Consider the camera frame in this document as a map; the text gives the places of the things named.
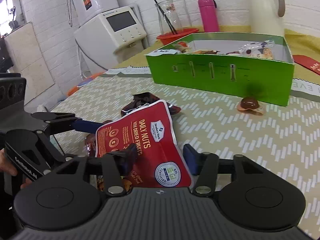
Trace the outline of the person's hand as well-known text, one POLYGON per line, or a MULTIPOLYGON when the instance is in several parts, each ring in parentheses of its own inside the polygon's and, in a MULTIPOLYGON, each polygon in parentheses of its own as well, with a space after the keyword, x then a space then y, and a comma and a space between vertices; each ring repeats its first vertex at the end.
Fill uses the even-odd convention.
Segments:
MULTIPOLYGON (((5 156, 4 149, 1 149, 0 151, 0 170, 1 172, 8 173, 12 176, 17 175, 17 170, 16 168, 12 165, 10 161, 5 156)), ((28 185, 30 185, 32 181, 29 178, 25 179, 25 182, 21 185, 21 189, 26 188, 28 185)))

